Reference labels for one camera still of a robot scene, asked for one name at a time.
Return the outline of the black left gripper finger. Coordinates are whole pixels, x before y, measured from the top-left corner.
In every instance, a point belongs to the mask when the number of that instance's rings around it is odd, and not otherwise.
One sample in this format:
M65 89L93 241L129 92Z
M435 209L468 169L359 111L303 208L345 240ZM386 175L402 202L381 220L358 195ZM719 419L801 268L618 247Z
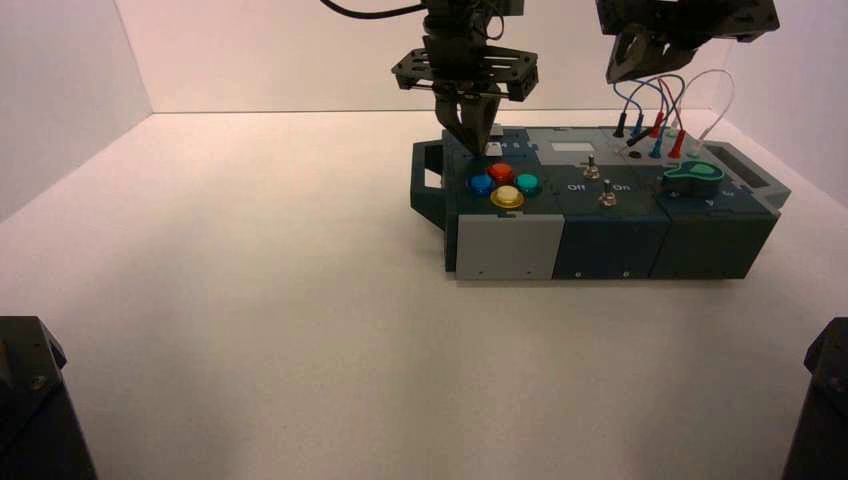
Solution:
M436 95L435 114L441 125L472 155L479 155L476 122L479 98L470 95Z
M499 97L478 97L470 104L470 151L475 156L485 153L499 105Z

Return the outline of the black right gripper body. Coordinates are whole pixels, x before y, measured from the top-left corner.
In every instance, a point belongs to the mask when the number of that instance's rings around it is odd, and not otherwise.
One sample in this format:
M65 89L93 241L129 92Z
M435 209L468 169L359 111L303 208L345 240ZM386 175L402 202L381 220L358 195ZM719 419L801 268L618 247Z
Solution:
M714 38L750 43L780 28L772 1L608 0L595 5L606 35L641 32L687 48L696 48Z

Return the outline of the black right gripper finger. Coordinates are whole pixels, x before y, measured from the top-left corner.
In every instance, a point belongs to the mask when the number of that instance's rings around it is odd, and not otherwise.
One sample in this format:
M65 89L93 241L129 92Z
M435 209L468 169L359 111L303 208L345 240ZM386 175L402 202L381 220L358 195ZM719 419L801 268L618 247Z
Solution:
M647 75L660 75L677 71L688 65L695 54L696 48L686 48L671 42L651 43L647 50Z
M610 85L636 80L650 74L651 34L643 26L626 26L615 35L605 73Z

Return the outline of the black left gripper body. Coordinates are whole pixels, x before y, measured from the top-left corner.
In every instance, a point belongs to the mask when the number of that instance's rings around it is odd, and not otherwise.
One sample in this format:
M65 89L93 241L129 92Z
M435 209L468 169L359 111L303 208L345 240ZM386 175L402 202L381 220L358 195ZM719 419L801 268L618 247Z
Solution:
M430 88L460 95L491 95L522 102L538 84L538 55L499 47L489 32L503 11L429 11L423 46L391 68L400 89Z

